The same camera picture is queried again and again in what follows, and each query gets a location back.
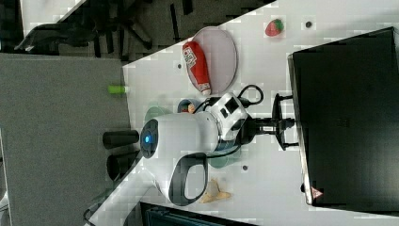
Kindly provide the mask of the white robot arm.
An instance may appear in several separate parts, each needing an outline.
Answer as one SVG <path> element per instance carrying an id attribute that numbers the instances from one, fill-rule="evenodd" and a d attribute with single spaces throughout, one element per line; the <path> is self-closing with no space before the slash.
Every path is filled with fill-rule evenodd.
<path id="1" fill-rule="evenodd" d="M 230 92 L 214 98 L 207 110 L 166 114 L 147 121 L 140 134 L 140 148 L 155 186 L 173 204 L 187 206 L 200 198 L 190 198 L 185 192 L 192 168 L 203 168 L 199 189 L 203 194 L 210 159 L 236 153 L 258 135 L 273 135 L 281 148 L 288 148 L 284 131 L 293 127 L 295 120 L 282 117 L 283 99 L 276 96 L 270 118 L 251 117 L 246 111 L 251 102 Z"/>

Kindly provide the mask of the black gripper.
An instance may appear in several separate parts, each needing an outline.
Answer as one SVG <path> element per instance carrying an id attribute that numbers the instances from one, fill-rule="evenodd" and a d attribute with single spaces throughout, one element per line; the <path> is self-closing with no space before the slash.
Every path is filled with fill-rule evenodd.
<path id="1" fill-rule="evenodd" d="M 295 119 L 279 120 L 279 127 L 271 118 L 247 118 L 239 131 L 239 144 L 249 144 L 258 135 L 276 135 L 277 139 L 285 137 L 286 126 L 294 126 Z"/>

